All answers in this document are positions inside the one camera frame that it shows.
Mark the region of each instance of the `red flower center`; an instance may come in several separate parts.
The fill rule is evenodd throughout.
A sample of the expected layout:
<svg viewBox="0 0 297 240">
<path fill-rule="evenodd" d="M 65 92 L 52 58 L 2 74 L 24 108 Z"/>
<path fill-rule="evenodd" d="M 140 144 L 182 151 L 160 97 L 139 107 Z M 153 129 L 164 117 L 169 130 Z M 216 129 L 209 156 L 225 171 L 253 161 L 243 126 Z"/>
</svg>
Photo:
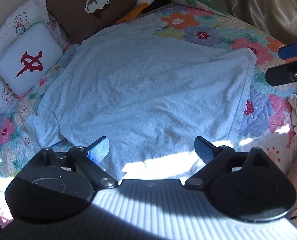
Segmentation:
<svg viewBox="0 0 297 240">
<path fill-rule="evenodd" d="M 249 115 L 254 112 L 253 103 L 251 101 L 247 101 L 247 105 L 244 110 L 244 115 Z"/>
<path fill-rule="evenodd" d="M 210 37 L 209 34 L 207 34 L 206 32 L 199 32 L 198 34 L 196 34 L 197 37 L 199 37 L 199 39 L 207 39 L 208 37 Z"/>
<path fill-rule="evenodd" d="M 257 55 L 259 53 L 259 51 L 257 49 L 254 49 L 254 48 L 251 48 L 251 47 L 248 47 L 248 48 L 251 49 L 255 55 Z"/>
<path fill-rule="evenodd" d="M 46 78 L 43 78 L 41 81 L 40 81 L 40 86 L 44 85 L 46 82 Z"/>
</svg>

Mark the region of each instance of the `bed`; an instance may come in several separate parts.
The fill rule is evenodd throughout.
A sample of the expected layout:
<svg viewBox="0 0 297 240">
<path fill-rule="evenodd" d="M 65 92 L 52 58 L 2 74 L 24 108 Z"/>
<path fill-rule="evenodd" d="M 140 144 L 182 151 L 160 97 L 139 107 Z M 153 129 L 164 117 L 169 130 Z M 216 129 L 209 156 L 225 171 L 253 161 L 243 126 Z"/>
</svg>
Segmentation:
<svg viewBox="0 0 297 240">
<path fill-rule="evenodd" d="M 177 4 L 171 4 L 154 14 L 167 22 L 167 26 L 163 30 L 156 31 L 154 35 L 201 44 L 192 31 L 198 28 L 201 35 L 208 35 L 207 37 L 211 38 L 204 43 L 206 46 L 228 50 L 246 47 L 253 51 L 256 55 L 254 77 L 239 130 L 238 142 L 233 147 L 235 150 L 248 151 L 253 146 L 260 146 L 277 166 L 281 168 L 290 166 L 289 160 L 281 156 L 287 156 L 294 135 L 291 120 L 292 107 L 287 99 L 290 94 L 297 94 L 297 83 L 271 87 L 264 77 L 268 68 L 284 63 L 277 54 L 283 44 L 234 17 L 223 17 Z M 5 189 L 36 153 L 23 123 L 29 115 L 36 114 L 45 92 L 74 58 L 79 46 L 76 42 L 72 42 L 47 75 L 27 95 L 13 100 L 7 112 L 0 115 L 0 133 L 9 135 L 6 141 L 0 142 L 0 224 L 2 228 L 12 220 L 4 198 Z M 53 149 L 64 152 L 72 146 L 65 139 L 55 144 Z"/>
</svg>

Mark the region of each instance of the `red logo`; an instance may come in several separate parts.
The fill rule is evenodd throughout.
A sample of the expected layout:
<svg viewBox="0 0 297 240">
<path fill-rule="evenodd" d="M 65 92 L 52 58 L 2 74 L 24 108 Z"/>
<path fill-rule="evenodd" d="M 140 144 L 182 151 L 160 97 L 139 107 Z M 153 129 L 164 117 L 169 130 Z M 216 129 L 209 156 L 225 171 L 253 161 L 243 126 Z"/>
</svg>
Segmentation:
<svg viewBox="0 0 297 240">
<path fill-rule="evenodd" d="M 36 57 L 27 55 L 27 51 L 24 53 L 24 55 L 22 56 L 21 59 L 21 63 L 24 63 L 25 67 L 23 67 L 21 69 L 20 72 L 18 72 L 18 74 L 16 75 L 16 77 L 18 77 L 19 75 L 23 74 L 24 71 L 26 70 L 30 70 L 30 72 L 33 72 L 33 70 L 39 70 L 42 71 L 43 70 L 43 64 L 39 61 L 39 59 L 42 57 L 42 52 L 40 51 L 39 53 L 37 53 Z"/>
</svg>

